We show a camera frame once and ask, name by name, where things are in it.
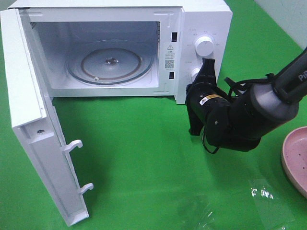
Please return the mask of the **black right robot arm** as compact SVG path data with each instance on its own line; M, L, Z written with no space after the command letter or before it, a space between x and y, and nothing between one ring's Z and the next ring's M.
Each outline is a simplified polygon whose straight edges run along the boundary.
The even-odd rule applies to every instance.
M302 52L279 73L235 82L228 92L217 86L214 59L204 58L186 88L189 133L205 148L250 151L261 138L296 117L307 93L307 54Z

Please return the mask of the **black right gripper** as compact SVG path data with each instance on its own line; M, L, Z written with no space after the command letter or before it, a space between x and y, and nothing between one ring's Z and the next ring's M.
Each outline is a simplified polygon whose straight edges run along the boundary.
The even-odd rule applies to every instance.
M202 67L193 83L186 87L185 105L189 117L189 133L199 136L210 112L218 107L229 106L230 102L224 92L216 87L215 59L202 58Z

